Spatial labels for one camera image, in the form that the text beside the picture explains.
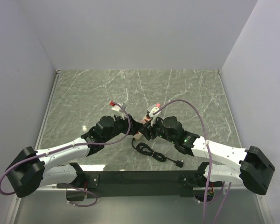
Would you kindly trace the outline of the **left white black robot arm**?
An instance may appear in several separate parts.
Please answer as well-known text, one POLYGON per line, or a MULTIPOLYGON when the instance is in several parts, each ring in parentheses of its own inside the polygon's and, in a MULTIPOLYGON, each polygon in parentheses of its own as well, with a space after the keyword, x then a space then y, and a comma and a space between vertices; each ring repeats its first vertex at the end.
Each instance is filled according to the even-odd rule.
POLYGON ((6 169, 6 176, 19 198, 32 194, 41 186, 49 170, 63 162, 93 155, 111 145, 111 140, 121 133, 135 135, 143 124, 135 121, 131 115, 103 116, 88 132, 63 145, 34 150, 22 149, 6 169))

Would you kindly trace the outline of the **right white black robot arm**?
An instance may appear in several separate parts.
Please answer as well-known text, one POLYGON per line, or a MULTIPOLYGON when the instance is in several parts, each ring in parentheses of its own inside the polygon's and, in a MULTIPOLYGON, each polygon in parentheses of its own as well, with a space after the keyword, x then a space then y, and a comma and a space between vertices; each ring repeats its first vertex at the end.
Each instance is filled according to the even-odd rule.
POLYGON ((200 186, 210 182, 230 182, 243 184, 258 195, 267 193, 275 167, 258 147, 230 147, 205 140, 198 134, 186 131, 174 116, 149 121, 140 132, 147 140, 161 137, 173 143, 182 154, 211 159, 204 170, 195 176, 200 186))

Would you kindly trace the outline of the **aluminium extrusion rail front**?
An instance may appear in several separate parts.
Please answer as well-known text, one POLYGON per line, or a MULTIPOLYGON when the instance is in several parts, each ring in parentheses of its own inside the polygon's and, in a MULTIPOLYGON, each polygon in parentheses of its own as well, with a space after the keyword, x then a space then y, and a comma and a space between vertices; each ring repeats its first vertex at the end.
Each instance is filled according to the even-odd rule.
MULTIPOLYGON (((221 188, 227 188, 227 186, 228 186, 228 184, 227 185, 223 184, 223 185, 218 186, 218 187, 215 187, 215 185, 213 185, 213 188, 215 190, 217 190, 217 189, 221 189, 221 188)), ((46 186, 39 187, 37 189, 37 191, 66 190, 66 189, 74 190, 71 187, 67 187, 66 184, 60 184, 60 186, 58 184, 51 184, 51 185, 46 185, 46 186)))

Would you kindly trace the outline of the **beige power strip red sockets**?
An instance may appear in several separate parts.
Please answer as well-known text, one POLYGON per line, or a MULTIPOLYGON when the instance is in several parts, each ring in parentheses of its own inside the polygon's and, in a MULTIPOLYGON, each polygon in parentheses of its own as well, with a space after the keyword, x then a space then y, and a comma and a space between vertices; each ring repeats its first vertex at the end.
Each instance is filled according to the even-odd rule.
MULTIPOLYGON (((152 127, 153 121, 154 121, 154 119, 147 121, 147 120, 146 120, 146 116, 145 116, 145 117, 140 121, 140 123, 143 123, 143 127, 152 127)), ((134 137, 134 139, 135 139, 136 141, 139 141, 139 140, 140 140, 142 137, 144 137, 144 136, 142 135, 141 130, 139 130, 133 137, 134 137)))

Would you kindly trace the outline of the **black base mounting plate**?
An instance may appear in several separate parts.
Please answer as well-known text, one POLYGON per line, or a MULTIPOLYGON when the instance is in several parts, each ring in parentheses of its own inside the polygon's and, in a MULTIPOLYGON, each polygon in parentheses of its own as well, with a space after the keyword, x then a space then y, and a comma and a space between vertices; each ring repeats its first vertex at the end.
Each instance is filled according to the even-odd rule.
POLYGON ((74 187, 86 188, 101 197, 181 196, 193 197, 193 188, 205 188, 206 178, 196 170, 85 171, 74 187))

